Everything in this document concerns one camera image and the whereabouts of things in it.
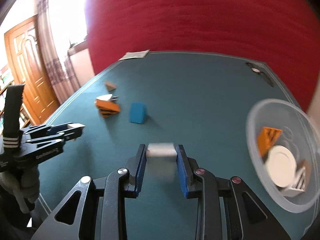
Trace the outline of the grey gloved left hand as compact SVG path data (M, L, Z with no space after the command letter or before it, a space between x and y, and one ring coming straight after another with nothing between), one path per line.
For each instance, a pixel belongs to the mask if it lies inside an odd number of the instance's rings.
M27 214L34 208L28 207L27 202L34 204L40 195L40 173L38 166L22 171L22 174L1 172L1 187L12 194L22 213Z

